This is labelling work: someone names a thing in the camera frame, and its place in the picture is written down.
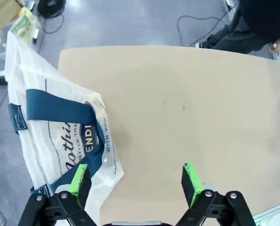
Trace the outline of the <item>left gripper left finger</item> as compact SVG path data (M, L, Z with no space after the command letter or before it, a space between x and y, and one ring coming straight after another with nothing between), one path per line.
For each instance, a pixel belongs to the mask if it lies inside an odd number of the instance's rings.
M54 226L66 220L71 226L92 226L93 220L85 211L91 189L88 165L81 164L68 191L60 191L51 197L32 194L19 221L20 226Z

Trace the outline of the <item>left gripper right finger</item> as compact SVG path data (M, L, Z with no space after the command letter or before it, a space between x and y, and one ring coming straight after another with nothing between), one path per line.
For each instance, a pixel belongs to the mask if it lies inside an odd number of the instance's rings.
M183 165L182 188L188 210L177 222L178 226L201 226L207 218L214 218L220 226L254 226L249 207L239 191L221 195L206 189L191 163Z

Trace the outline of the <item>person right hand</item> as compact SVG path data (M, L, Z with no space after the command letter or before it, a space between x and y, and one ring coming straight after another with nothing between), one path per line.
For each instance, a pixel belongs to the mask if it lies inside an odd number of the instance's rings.
M270 51L275 54L280 53L280 38L270 45Z

